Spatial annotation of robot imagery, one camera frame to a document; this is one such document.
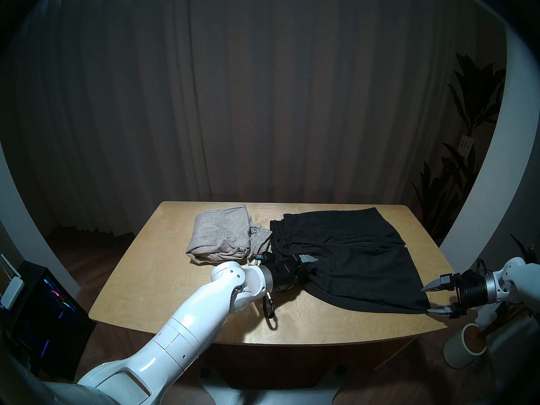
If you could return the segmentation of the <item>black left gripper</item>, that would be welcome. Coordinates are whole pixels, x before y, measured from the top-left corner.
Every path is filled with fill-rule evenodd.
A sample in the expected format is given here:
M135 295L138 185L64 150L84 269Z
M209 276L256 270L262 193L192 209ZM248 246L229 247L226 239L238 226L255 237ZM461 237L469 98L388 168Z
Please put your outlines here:
M259 256L259 267L265 278L264 292L290 290L305 266L315 262L317 258L309 254L289 255L284 260L277 260L274 255Z

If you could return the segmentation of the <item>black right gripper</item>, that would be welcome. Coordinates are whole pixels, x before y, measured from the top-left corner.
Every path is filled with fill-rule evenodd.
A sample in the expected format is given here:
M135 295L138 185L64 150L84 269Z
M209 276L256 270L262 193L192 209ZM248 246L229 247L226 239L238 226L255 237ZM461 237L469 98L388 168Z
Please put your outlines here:
M486 277L472 270L463 274L448 273L426 284L422 292L456 291L457 301L452 305L439 306L427 310L428 314L445 319L457 319L465 316L471 308L489 304L490 297Z

